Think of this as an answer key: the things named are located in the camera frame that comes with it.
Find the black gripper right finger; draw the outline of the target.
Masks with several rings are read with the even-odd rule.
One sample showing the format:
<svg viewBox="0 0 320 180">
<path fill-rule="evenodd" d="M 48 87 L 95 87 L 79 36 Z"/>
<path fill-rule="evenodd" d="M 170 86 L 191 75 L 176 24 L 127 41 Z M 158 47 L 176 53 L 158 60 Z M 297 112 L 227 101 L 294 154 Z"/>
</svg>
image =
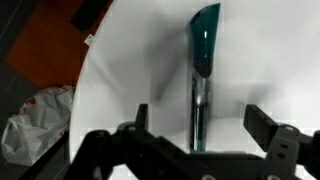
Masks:
<svg viewBox="0 0 320 180">
<path fill-rule="evenodd" d="M 243 126 L 264 152 L 278 129 L 278 124 L 254 104 L 246 106 Z"/>
</svg>

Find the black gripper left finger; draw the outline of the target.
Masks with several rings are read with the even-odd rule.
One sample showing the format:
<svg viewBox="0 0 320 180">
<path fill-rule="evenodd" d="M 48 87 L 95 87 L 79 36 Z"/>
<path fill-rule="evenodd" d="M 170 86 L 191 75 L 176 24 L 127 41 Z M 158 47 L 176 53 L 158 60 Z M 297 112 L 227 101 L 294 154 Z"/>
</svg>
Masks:
<svg viewBox="0 0 320 180">
<path fill-rule="evenodd" d="M 148 105 L 147 104 L 140 104 L 138 107 L 137 115 L 135 118 L 135 124 L 138 127 L 141 127 L 145 130 L 148 129 Z"/>
</svg>

